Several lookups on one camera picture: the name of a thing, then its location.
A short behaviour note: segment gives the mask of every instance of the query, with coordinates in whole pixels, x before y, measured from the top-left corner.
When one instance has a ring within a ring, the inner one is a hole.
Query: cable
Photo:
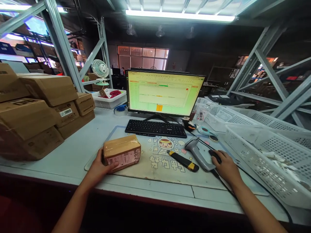
[[[180,124],[176,119],[170,117],[171,119],[173,119],[175,122],[177,122],[178,124]],[[202,139],[199,138],[199,141],[206,145],[208,148],[210,148],[211,150],[215,150],[212,146],[206,144]],[[284,207],[284,205],[265,187],[263,186],[259,181],[257,181],[254,177],[252,177],[250,174],[248,174],[244,169],[242,169],[239,165],[236,164],[236,166],[242,170],[248,177],[250,177],[253,181],[255,181],[257,184],[259,184],[267,193],[269,193],[269,195],[271,195],[271,197],[279,204],[279,206],[284,210],[284,212],[286,213],[287,217],[288,217],[288,222],[290,225],[290,228],[292,228],[291,226],[293,225],[293,220],[291,215],[289,214],[289,212],[287,211],[287,209]],[[226,186],[226,184],[221,180],[219,174],[215,171],[215,170],[211,170],[211,173],[223,184],[223,186],[228,190],[228,192],[238,201],[237,197],[235,196],[235,194]]]

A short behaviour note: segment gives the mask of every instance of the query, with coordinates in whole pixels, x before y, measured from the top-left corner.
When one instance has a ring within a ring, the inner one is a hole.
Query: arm
[[[118,162],[104,166],[101,162],[103,148],[100,148],[90,170],[78,186],[52,233],[78,233],[83,219],[88,195],[102,178],[118,166]]]
[[[219,164],[217,159],[212,157],[213,164],[219,175],[231,186],[254,230],[257,233],[287,232],[243,182],[232,158],[224,151],[214,150],[214,152],[219,155],[222,163]]]

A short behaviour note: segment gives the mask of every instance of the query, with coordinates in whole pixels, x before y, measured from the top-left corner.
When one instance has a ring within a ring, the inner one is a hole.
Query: cartoon character print
[[[160,148],[158,155],[167,155],[167,150],[174,149],[173,141],[169,140],[167,137],[161,137],[158,140],[158,146]]]

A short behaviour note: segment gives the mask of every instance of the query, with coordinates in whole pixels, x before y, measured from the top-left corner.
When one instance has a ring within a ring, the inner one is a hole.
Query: desk fan
[[[96,79],[99,81],[99,83],[95,83],[95,85],[99,85],[99,86],[109,85],[109,83],[106,82],[107,81],[106,77],[109,75],[109,68],[102,60],[95,59],[92,62],[92,70],[97,77],[100,77]]]

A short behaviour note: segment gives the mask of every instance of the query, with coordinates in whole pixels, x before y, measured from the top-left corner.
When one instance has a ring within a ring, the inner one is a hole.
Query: ceiling lamp
[[[155,34],[157,37],[162,37],[165,35],[165,32],[162,30],[162,25],[158,27],[158,31]]]
[[[128,29],[126,30],[126,33],[130,36],[134,36],[136,34],[132,24],[128,25]]]
[[[0,11],[19,12],[30,8],[30,5],[0,4]],[[59,13],[67,13],[63,7],[57,7]]]
[[[187,39],[194,38],[194,26],[191,27],[190,32],[186,35]]]
[[[179,18],[179,19],[193,19],[193,20],[206,20],[206,21],[219,21],[219,22],[232,22],[236,18],[235,16],[186,14],[186,13],[172,13],[172,12],[158,12],[158,11],[126,10],[125,13],[129,16]]]

